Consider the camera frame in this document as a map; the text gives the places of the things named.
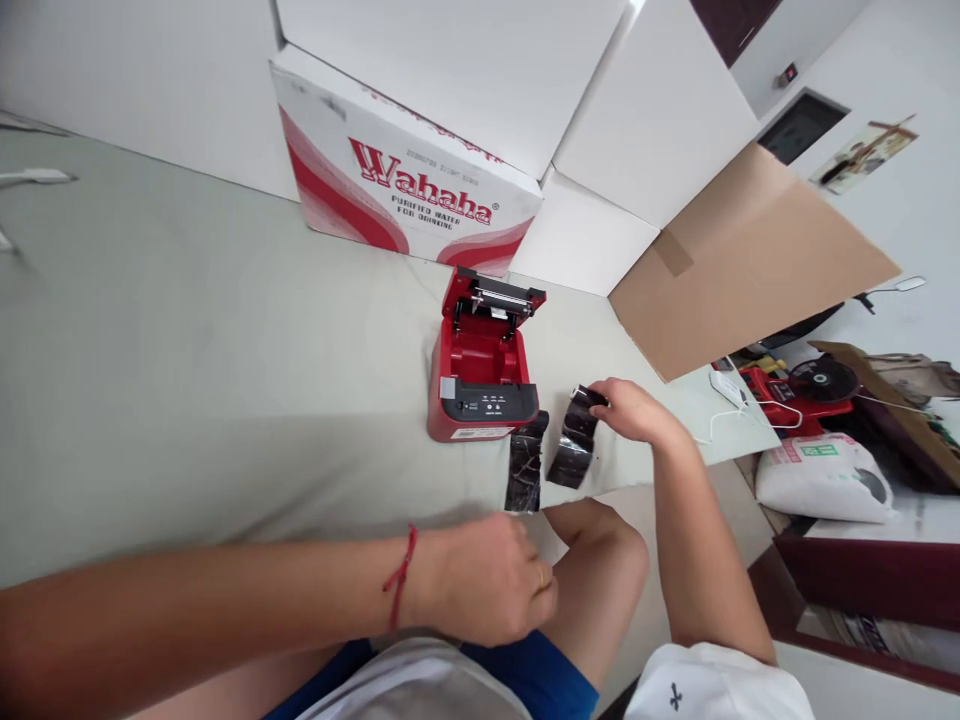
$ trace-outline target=red string bracelet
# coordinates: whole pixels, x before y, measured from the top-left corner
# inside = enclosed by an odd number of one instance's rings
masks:
[[[393,607],[390,610],[390,632],[396,632],[400,621],[400,597],[403,595],[403,586],[407,583],[407,570],[413,560],[413,550],[417,546],[417,529],[410,523],[410,540],[407,543],[407,554],[397,571],[383,584],[383,591],[389,592],[396,584],[397,591],[393,594]]]

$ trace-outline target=poster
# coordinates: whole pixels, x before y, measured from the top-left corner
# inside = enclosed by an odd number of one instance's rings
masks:
[[[856,187],[917,139],[916,133],[903,127],[907,120],[896,125],[868,123],[846,147],[813,174],[810,182],[834,195],[843,195]]]

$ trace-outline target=hand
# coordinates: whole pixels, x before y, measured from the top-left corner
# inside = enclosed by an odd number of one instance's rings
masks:
[[[676,416],[634,382],[607,378],[598,380],[590,389],[610,401],[610,407],[594,405],[590,414],[628,440],[658,445],[686,434]]]
[[[487,647],[525,638],[557,607],[552,568],[506,513],[426,533],[409,577],[421,624]]]

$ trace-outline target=door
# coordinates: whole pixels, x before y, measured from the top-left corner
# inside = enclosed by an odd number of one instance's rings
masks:
[[[690,1],[727,67],[736,62],[780,4],[780,0]]]

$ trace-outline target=blue shorts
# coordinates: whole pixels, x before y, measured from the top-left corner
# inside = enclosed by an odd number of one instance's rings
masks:
[[[600,699],[600,693],[539,630],[512,645],[484,648],[464,643],[461,651],[510,688],[533,720],[588,720]],[[348,642],[264,720],[295,720],[375,655],[368,640]]]

